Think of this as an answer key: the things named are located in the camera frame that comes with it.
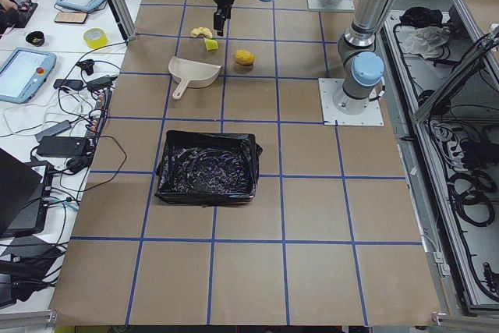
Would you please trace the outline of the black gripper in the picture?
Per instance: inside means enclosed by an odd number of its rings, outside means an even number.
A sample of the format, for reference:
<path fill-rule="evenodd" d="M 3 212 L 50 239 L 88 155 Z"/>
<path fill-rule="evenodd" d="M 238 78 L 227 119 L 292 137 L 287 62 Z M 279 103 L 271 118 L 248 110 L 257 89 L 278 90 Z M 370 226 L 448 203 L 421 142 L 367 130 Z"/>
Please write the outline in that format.
<path fill-rule="evenodd" d="M 217 10 L 213 15 L 214 30 L 218 36 L 223 35 L 223 20 L 231 19 L 231 10 L 235 0 L 214 0 Z"/>

